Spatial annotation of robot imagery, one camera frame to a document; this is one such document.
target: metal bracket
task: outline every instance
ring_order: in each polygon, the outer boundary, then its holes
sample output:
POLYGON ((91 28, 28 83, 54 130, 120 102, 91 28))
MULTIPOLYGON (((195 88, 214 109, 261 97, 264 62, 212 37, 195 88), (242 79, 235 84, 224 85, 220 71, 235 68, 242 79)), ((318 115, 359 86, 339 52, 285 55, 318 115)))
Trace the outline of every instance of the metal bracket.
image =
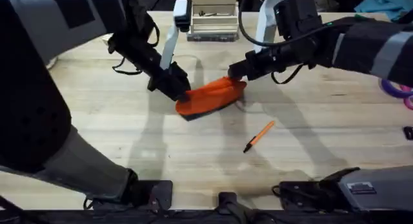
POLYGON ((172 56, 174 56, 174 50, 176 42, 179 36, 179 29, 175 25, 175 20, 172 26, 169 28, 168 36, 166 37, 165 47, 162 51, 162 58, 160 66, 163 70, 169 69, 170 63, 172 62, 172 56))
MULTIPOLYGON (((258 24, 256 32, 256 40, 264 43, 273 43, 276 30, 277 21, 274 13, 274 7, 282 2, 282 0, 264 0, 259 9, 258 24)), ((260 52, 264 46, 254 45, 254 51, 260 52)))
POLYGON ((159 65, 163 70, 170 68, 179 31, 189 31, 190 7, 192 7, 192 0, 177 0, 175 2, 172 26, 169 28, 168 35, 166 37, 165 47, 163 49, 162 58, 159 65))

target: gray robot arm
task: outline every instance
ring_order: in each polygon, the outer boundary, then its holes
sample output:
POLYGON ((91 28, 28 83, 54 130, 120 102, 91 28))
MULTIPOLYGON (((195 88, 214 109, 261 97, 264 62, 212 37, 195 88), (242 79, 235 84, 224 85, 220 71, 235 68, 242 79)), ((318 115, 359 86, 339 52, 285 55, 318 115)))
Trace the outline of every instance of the gray robot arm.
MULTIPOLYGON (((138 181, 133 170, 111 162, 78 134, 45 64, 114 33, 110 48, 151 79, 162 77, 164 83, 154 89, 177 99, 188 89, 182 85, 186 74, 174 64, 172 71, 180 72, 180 78, 177 73, 163 76, 161 55, 147 43, 155 26, 152 18, 137 0, 0 0, 0 13, 0 170, 82 192, 101 203, 146 205, 157 182, 138 181), (147 63, 147 54, 155 60, 147 63)), ((167 209, 172 182, 164 187, 167 209)))

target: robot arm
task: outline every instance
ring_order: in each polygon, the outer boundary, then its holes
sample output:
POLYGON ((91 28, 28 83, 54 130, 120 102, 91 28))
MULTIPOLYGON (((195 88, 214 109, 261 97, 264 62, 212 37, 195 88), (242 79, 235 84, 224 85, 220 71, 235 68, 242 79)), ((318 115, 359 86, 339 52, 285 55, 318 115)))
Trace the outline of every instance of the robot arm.
POLYGON ((176 63, 168 70, 160 67, 161 55, 148 43, 156 25, 138 0, 0 0, 0 13, 5 14, 0 19, 0 170, 82 192, 100 203, 140 207, 151 197, 155 206, 167 209, 172 183, 138 181, 133 170, 90 146, 72 126, 45 68, 64 51, 114 33, 109 51, 148 74, 150 90, 184 99, 190 89, 186 73, 176 63))
POLYGON ((413 87, 408 56, 413 48, 412 25, 358 16, 322 24, 313 0, 283 0, 273 13, 279 34, 286 41, 254 42, 260 46, 258 50, 247 52, 244 61, 231 65, 230 77, 254 80, 282 73, 288 66, 308 65, 311 69, 322 65, 413 87))
MULTIPOLYGON (((246 53, 244 61, 230 66, 230 77, 249 80, 286 67, 316 65, 370 74, 413 87, 410 60, 413 26, 346 17, 322 24, 313 0, 283 0, 273 10, 276 25, 286 41, 264 43, 246 53)), ((413 210, 413 167, 377 170, 348 168, 321 181, 283 181, 273 188, 285 210, 319 212, 368 212, 413 210)))

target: wire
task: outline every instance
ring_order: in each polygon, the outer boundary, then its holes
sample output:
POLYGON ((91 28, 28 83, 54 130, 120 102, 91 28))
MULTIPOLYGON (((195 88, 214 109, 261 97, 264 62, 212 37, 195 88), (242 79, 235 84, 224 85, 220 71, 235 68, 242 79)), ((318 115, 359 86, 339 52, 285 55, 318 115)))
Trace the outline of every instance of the wire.
POLYGON ((298 72, 303 68, 303 66, 304 66, 304 64, 300 64, 295 70, 294 70, 294 72, 291 74, 291 76, 290 77, 288 77, 286 80, 284 80, 283 82, 279 82, 277 79, 276 79, 276 76, 275 76, 275 72, 272 72, 271 73, 271 79, 274 81, 274 83, 276 83, 277 85, 285 85, 285 84, 287 84, 288 82, 290 82, 292 79, 294 79, 295 78, 295 76, 298 74, 298 72))
POLYGON ((271 192, 273 193, 274 196, 276 196, 277 198, 281 198, 281 194, 279 192, 276 192, 276 189, 279 189, 279 185, 274 185, 271 188, 271 192))
POLYGON ((117 68, 121 67, 124 62, 125 62, 125 57, 122 58, 122 61, 120 62, 120 64, 118 64, 118 65, 116 65, 116 66, 113 66, 112 69, 113 69, 115 72, 119 73, 119 74, 124 74, 124 75, 127 75, 127 76, 136 76, 136 75, 139 75, 139 74, 142 73, 142 70, 139 70, 139 69, 137 69, 137 68, 135 68, 135 69, 136 69, 136 72, 125 72, 125 71, 123 71, 123 70, 117 70, 117 68))
POLYGON ((155 7, 157 6, 157 4, 160 2, 161 0, 156 0, 155 2, 154 2, 154 4, 152 5, 152 7, 150 7, 150 9, 149 10, 153 10, 153 9, 155 9, 155 7))
POLYGON ((269 212, 265 212, 265 211, 258 211, 256 213, 254 213, 252 215, 252 218, 251 218, 251 223, 255 223, 256 220, 258 219, 258 217, 260 217, 260 216, 271 218, 271 221, 273 221, 274 223, 296 224, 292 221, 285 221, 285 220, 283 220, 283 219, 281 219, 281 218, 279 218, 279 217, 277 217, 273 214, 270 214, 269 212))
POLYGON ((19 218, 20 218, 19 216, 16 216, 16 217, 12 217, 12 218, 2 219, 2 220, 0 220, 0 223, 7 223, 9 221, 14 221, 14 220, 17 220, 19 218))
POLYGON ((252 38, 251 36, 249 36, 249 35, 247 34, 247 32, 245 31, 245 28, 244 28, 244 25, 243 25, 243 20, 242 20, 242 13, 243 13, 242 11, 243 11, 243 8, 244 8, 244 6, 245 6, 245 2, 246 2, 246 0, 241 0, 241 4, 239 5, 239 12, 238 12, 239 30, 241 31, 241 33, 243 34, 243 36, 244 36, 248 41, 250 41, 251 43, 253 43, 253 44, 255 44, 255 45, 258 45, 258 46, 283 46, 283 45, 286 45, 286 44, 291 44, 291 43, 296 42, 296 41, 298 41, 298 40, 301 40, 301 39, 303 39, 303 38, 305 38, 305 37, 311 36, 312 34, 315 34, 315 33, 319 32, 319 31, 326 30, 326 29, 328 29, 328 28, 333 28, 333 27, 337 27, 337 26, 351 26, 351 25, 352 25, 352 24, 350 24, 350 23, 347 23, 347 24, 346 24, 346 23, 343 23, 343 24, 336 24, 336 25, 335 25, 335 24, 333 24, 333 25, 329 24, 329 25, 325 25, 325 26, 323 26, 323 27, 321 27, 321 28, 312 30, 312 31, 310 31, 310 32, 308 32, 308 33, 306 33, 306 34, 303 34, 302 36, 296 37, 296 38, 291 39, 291 40, 288 40, 288 41, 284 41, 284 42, 280 42, 280 43, 263 43, 263 42, 260 42, 260 41, 255 40, 254 38, 252 38))

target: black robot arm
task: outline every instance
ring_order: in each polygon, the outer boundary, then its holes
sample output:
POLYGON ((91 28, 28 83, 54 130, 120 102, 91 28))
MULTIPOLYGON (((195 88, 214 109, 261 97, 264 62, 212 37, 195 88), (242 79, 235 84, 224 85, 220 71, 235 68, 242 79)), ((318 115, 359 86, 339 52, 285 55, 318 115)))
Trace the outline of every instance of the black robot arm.
POLYGON ((274 78, 274 72, 282 73, 288 66, 321 65, 413 87, 412 25, 357 15, 322 24, 313 0, 284 0, 274 12, 278 32, 286 41, 263 44, 267 48, 258 53, 247 52, 244 61, 230 65, 230 77, 254 80, 272 73, 274 78))
MULTIPOLYGON (((159 63, 148 63, 159 61, 147 42, 155 24, 146 11, 132 8, 142 7, 136 0, 0 0, 0 170, 69 188, 100 203, 137 207, 156 198, 156 181, 138 181, 133 170, 116 165, 79 135, 45 67, 71 48, 115 33, 114 48, 139 69, 157 82, 174 81, 176 74, 157 74, 159 63)), ((179 75, 184 83, 186 74, 179 75)), ((173 83, 175 90, 167 96, 178 99, 185 90, 181 85, 173 83)), ((172 184, 166 184, 170 193, 172 184)), ((164 208, 170 206, 167 200, 164 208)))

